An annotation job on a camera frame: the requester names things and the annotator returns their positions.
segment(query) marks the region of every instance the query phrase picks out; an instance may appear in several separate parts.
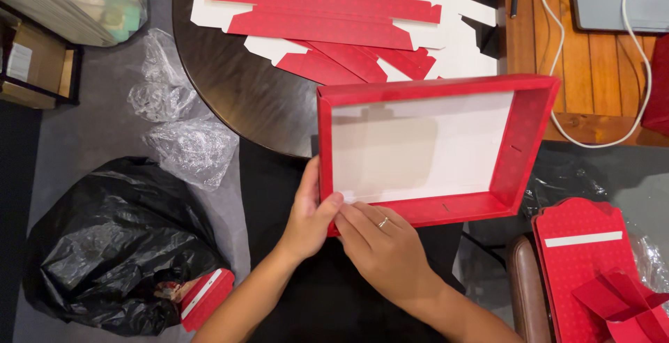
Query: brown leather chair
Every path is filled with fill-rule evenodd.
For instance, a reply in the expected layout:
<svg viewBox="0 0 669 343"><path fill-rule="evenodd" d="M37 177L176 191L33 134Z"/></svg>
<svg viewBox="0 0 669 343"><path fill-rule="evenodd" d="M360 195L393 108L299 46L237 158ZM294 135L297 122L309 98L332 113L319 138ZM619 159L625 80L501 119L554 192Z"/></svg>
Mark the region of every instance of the brown leather chair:
<svg viewBox="0 0 669 343"><path fill-rule="evenodd" d="M521 235L508 245L507 274L516 332L528 343L554 341L546 291L536 256L534 236Z"/></svg>

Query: hand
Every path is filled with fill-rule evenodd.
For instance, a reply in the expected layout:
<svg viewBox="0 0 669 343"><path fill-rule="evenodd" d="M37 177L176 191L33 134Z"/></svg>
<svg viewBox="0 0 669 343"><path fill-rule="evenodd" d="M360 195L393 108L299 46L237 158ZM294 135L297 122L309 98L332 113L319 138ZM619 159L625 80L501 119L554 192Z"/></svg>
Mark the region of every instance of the hand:
<svg viewBox="0 0 669 343"><path fill-rule="evenodd" d="M311 159L302 175L289 223L276 245L295 263L318 253L327 237L328 226L344 203L341 193L332 193L318 205L318 156Z"/></svg>
<svg viewBox="0 0 669 343"><path fill-rule="evenodd" d="M430 268L415 229L395 211L361 202L344 204L334 223L344 251L363 278L408 313L445 286Z"/></svg>

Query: forearm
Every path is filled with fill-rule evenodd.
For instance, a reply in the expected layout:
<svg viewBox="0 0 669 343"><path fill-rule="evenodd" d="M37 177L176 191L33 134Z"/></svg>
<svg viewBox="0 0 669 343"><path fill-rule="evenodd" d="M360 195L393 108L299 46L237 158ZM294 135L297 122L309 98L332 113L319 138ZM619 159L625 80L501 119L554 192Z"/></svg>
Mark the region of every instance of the forearm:
<svg viewBox="0 0 669 343"><path fill-rule="evenodd" d="M244 341L263 321L286 288L299 261L277 246L215 310L193 343Z"/></svg>
<svg viewBox="0 0 669 343"><path fill-rule="evenodd" d="M424 297L400 305L453 342L522 342L502 320L444 283L436 274Z"/></svg>

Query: floor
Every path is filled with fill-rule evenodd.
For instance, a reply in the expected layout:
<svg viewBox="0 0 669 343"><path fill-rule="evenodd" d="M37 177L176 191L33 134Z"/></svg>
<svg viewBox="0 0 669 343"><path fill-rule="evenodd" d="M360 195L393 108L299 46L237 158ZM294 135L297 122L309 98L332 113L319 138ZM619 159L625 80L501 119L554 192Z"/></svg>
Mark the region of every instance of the floor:
<svg viewBox="0 0 669 343"><path fill-rule="evenodd" d="M150 0L148 28L171 32L171 0ZM104 162L125 155L152 155L140 136L153 126L136 116L126 101L130 87L142 78L144 58L140 36L112 49L88 49L81 85L81 105L47 111L41 126L38 162L31 204L31 227L81 176ZM572 145L545 145L542 151L575 154L607 175L602 183L625 216L648 232L669 258L669 150L619 147L581 151ZM249 269L246 228L239 193L239 163L235 158L222 186L214 193L198 192L217 231L217 242L239 278ZM473 222L472 236L487 245L502 245L529 230L521 217ZM506 273L498 262L468 241L461 242L456 273L468 295L485 308L513 323ZM158 338L120 338L102 330L59 320L34 311L23 296L17 308L14 342L188 342L180 326Z"/></svg>

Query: wrist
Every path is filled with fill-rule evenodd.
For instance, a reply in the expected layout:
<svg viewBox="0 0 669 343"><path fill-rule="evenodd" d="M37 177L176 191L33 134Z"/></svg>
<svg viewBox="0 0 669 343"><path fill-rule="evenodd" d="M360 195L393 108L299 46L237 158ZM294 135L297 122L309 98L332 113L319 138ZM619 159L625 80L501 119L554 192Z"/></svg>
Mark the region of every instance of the wrist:
<svg viewBox="0 0 669 343"><path fill-rule="evenodd" d="M296 269L305 259L293 253L283 240L279 240L271 253L283 265Z"/></svg>
<svg viewBox="0 0 669 343"><path fill-rule="evenodd" d="M426 320L434 315L440 307L443 307L444 295L453 289L433 271L430 271L430 274L423 279L417 287L419 289L417 294L411 299L397 304L397 306L418 320L427 323Z"/></svg>

